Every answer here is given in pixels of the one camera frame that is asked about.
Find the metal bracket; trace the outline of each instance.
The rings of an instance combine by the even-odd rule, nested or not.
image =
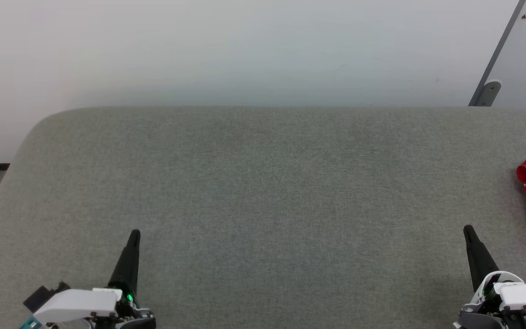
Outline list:
[[[484,88],[482,88],[480,97],[474,106],[491,106],[497,94],[499,93],[500,87],[501,84],[498,81],[487,83]]]

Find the gray cushioned table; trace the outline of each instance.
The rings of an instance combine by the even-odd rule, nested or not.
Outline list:
[[[526,280],[525,159],[526,111],[53,115],[0,186],[0,328],[40,285],[106,285],[134,228],[160,328],[450,328],[465,224]]]

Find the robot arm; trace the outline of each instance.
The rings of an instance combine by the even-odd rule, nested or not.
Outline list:
[[[464,227],[474,296],[454,323],[457,329],[526,329],[526,284],[499,271],[473,227]]]
[[[134,229],[107,288],[70,289],[64,282],[56,290],[38,288],[23,302],[34,316],[21,329],[58,329],[58,323],[75,320],[94,329],[155,329],[153,313],[138,308],[136,298],[140,238]]]

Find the gray fabric surface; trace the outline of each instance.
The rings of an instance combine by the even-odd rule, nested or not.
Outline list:
[[[526,279],[526,112],[104,108],[54,115],[0,186],[0,328],[106,285],[142,232],[160,328],[450,328],[462,228]]]

